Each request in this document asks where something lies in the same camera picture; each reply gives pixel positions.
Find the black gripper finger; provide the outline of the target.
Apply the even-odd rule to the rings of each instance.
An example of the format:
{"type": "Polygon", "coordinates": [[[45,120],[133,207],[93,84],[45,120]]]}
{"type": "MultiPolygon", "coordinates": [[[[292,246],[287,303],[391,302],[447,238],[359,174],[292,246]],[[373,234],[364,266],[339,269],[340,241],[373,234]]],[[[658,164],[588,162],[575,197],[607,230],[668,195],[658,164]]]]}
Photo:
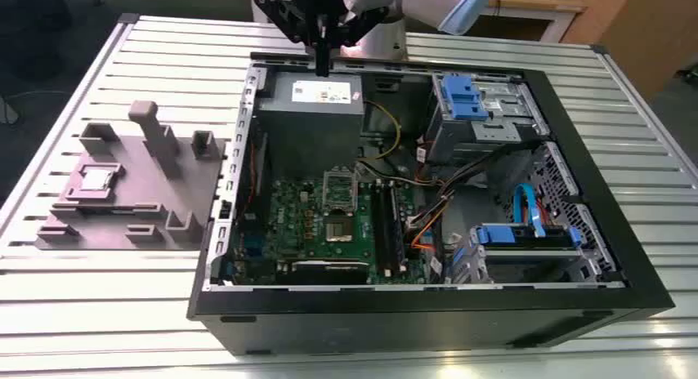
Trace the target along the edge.
{"type": "Polygon", "coordinates": [[[323,36],[323,76],[327,77],[331,63],[331,52],[340,47],[352,47],[367,35],[368,31],[383,21],[388,14],[388,7],[379,7],[361,12],[343,24],[343,16],[337,11],[325,15],[323,36]]]}
{"type": "Polygon", "coordinates": [[[301,43],[315,59],[315,74],[323,76],[323,37],[316,0],[253,0],[267,19],[292,43],[301,43]]]}

